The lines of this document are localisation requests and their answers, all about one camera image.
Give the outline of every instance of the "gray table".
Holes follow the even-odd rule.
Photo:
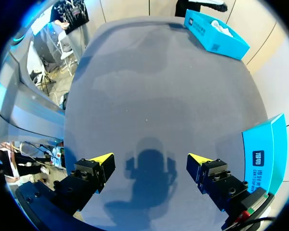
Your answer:
[[[66,166],[114,152],[116,171],[82,211],[106,230],[220,230],[227,218],[186,171],[189,152],[244,179],[241,132],[267,119],[241,61],[204,50],[180,18],[107,23],[77,68]]]

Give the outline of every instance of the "white tissue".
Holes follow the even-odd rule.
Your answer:
[[[228,36],[230,36],[230,37],[233,37],[233,35],[232,35],[232,34],[230,33],[230,31],[228,30],[228,28],[223,28],[223,27],[218,23],[218,21],[213,20],[213,21],[211,22],[211,25],[212,25],[213,27],[215,27],[218,31],[224,33],[225,35],[228,35]]]

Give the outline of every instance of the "black shirt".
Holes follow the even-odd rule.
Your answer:
[[[89,21],[88,11],[84,0],[62,0],[53,5],[50,21],[59,20],[62,23],[69,23],[65,30],[66,34]]]

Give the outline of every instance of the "white chair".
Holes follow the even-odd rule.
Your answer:
[[[62,42],[62,40],[63,40],[64,38],[66,38],[66,33],[65,33],[65,31],[62,31],[62,32],[59,34],[59,36],[58,36],[58,43],[59,43],[59,45],[60,45],[60,49],[61,49],[61,53],[62,53],[62,55],[61,55],[61,60],[64,60],[64,62],[65,62],[65,64],[66,64],[66,66],[63,67],[62,70],[64,70],[64,69],[67,68],[69,74],[72,76],[72,72],[71,72],[71,69],[70,69],[70,68],[71,68],[71,65],[74,64],[76,61],[69,59],[69,62],[67,62],[67,58],[68,58],[71,54],[73,54],[74,52],[73,52],[73,50],[71,50],[71,51],[69,51],[69,52],[64,52],[64,51],[63,51],[62,43],[61,43],[61,42]]]

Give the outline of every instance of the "blue box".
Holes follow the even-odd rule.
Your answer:
[[[228,28],[230,37],[211,25],[213,20],[223,28]],[[184,25],[196,36],[207,51],[227,55],[241,60],[250,46],[233,29],[214,17],[192,10],[187,10]]]
[[[283,182],[287,164],[287,128],[284,114],[243,132],[245,180],[248,191],[262,187],[276,194]]]

